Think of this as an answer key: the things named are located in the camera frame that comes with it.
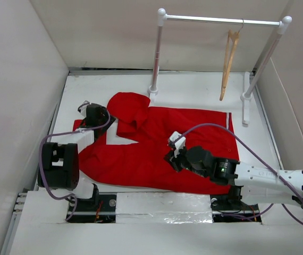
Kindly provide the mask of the red trousers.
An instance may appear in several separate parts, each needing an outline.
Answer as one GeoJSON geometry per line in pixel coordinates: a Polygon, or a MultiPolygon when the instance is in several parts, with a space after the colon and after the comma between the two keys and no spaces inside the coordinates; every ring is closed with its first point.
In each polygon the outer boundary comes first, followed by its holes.
{"type": "Polygon", "coordinates": [[[238,159],[232,135],[232,115],[201,109],[167,108],[150,105],[144,95],[119,92],[108,102],[109,113],[118,121],[116,134],[130,144],[111,145],[102,135],[79,153],[79,167],[94,181],[120,186],[137,186],[221,195],[221,186],[188,170],[176,172],[164,157],[173,132],[186,136],[186,146],[201,146],[215,157],[238,159]]]}

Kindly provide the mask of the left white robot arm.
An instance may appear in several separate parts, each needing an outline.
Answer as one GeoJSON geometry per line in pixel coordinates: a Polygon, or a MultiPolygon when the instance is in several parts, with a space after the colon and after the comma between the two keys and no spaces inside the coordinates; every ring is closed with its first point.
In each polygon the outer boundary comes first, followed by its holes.
{"type": "Polygon", "coordinates": [[[78,107],[83,116],[74,131],[55,133],[43,138],[39,146],[38,186],[55,200],[78,202],[73,191],[80,178],[79,153],[93,145],[111,126],[114,117],[107,108],[85,101],[78,107]]]}

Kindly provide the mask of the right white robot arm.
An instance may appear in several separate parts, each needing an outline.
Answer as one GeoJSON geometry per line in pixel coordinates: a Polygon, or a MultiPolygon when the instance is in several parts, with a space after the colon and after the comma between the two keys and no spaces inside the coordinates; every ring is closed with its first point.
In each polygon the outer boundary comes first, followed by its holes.
{"type": "Polygon", "coordinates": [[[303,209],[303,170],[257,168],[234,159],[215,157],[201,146],[171,149],[165,160],[177,172],[189,170],[211,182],[227,186],[227,203],[233,209],[245,204],[289,204],[303,209]]]}

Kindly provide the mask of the wooden clothes hanger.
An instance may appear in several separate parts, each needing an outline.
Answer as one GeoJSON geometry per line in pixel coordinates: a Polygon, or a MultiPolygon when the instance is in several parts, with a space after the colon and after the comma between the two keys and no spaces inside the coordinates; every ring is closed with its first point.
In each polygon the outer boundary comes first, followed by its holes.
{"type": "Polygon", "coordinates": [[[240,31],[244,26],[244,20],[242,20],[241,28],[238,31],[228,31],[228,38],[225,47],[225,55],[224,55],[224,65],[223,65],[223,74],[222,74],[222,82],[221,82],[221,93],[219,100],[222,101],[225,96],[226,88],[228,85],[228,79],[231,71],[231,67],[233,64],[233,58],[235,55],[236,48],[239,43],[240,31]]]}

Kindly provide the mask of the silver taped foam strip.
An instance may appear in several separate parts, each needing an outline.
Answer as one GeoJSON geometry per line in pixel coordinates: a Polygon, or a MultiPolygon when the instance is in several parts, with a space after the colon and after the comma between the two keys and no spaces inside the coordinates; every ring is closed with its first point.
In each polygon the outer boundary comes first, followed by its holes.
{"type": "Polygon", "coordinates": [[[127,192],[116,197],[118,224],[210,224],[209,195],[175,192],[127,192]]]}

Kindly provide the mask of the white clothes rack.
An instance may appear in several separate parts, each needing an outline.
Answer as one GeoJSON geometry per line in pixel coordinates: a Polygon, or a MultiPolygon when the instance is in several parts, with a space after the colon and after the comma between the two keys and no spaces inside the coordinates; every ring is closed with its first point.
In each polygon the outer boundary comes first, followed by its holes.
{"type": "Polygon", "coordinates": [[[246,72],[243,78],[243,92],[240,96],[242,102],[242,124],[248,126],[250,123],[250,103],[252,101],[252,92],[265,70],[271,56],[273,55],[280,39],[287,31],[289,25],[292,23],[291,16],[285,16],[281,21],[259,21],[259,20],[245,20],[245,19],[229,19],[229,18],[211,18],[199,16],[185,16],[185,15],[170,15],[167,14],[164,8],[159,8],[157,11],[157,37],[154,56],[153,75],[151,84],[148,88],[149,99],[151,102],[155,101],[158,94],[157,78],[159,75],[159,59],[161,52],[162,32],[163,26],[166,21],[188,21],[188,22],[201,22],[201,23],[216,23],[216,24],[231,24],[231,25],[245,25],[260,26],[260,27],[273,27],[276,29],[276,36],[272,41],[266,55],[263,57],[260,66],[257,68],[254,78],[250,81],[250,74],[246,72]]]}

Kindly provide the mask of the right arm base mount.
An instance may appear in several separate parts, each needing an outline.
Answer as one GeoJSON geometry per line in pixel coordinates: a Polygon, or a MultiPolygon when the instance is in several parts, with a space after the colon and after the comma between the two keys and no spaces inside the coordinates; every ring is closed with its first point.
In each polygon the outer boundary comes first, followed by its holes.
{"type": "Polygon", "coordinates": [[[257,216],[258,204],[247,205],[240,200],[241,188],[232,186],[227,194],[212,195],[211,209],[214,223],[261,223],[261,216],[257,216]]]}

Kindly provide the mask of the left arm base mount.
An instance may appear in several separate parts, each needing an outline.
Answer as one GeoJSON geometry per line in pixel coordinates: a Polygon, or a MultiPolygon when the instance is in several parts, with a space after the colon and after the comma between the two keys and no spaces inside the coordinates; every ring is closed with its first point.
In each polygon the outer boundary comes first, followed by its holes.
{"type": "Polygon", "coordinates": [[[66,217],[68,223],[115,223],[116,193],[100,193],[95,199],[78,199],[75,212],[69,205],[66,217]]]}

